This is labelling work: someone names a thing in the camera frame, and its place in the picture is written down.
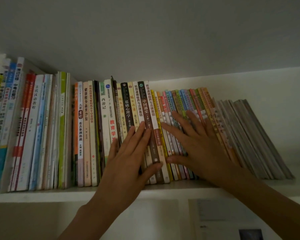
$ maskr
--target gray ceiling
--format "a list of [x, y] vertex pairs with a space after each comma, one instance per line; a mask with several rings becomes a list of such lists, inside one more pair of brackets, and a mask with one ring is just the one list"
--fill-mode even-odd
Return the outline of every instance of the gray ceiling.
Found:
[[78, 80], [300, 66], [300, 0], [0, 0], [0, 52]]

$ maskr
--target forearm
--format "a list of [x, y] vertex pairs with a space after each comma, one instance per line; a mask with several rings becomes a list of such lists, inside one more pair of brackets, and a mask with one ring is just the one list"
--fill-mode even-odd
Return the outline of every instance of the forearm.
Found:
[[72, 222], [60, 235], [59, 240], [100, 239], [118, 214], [107, 206], [87, 205], [80, 207]]
[[232, 168], [214, 183], [240, 200], [266, 222], [282, 239], [300, 239], [300, 205], [252, 176]]

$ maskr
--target shelf board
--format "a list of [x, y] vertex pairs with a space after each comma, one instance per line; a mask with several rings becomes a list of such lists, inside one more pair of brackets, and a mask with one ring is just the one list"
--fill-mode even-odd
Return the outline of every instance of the shelf board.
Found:
[[[287, 197], [300, 197], [300, 166], [290, 166], [295, 180], [265, 180], [273, 189]], [[0, 203], [88, 202], [97, 187], [72, 187], [61, 190], [24, 191], [0, 194]], [[138, 199], [203, 199], [232, 198], [232, 195], [203, 180], [173, 181], [170, 184], [147, 185]]]

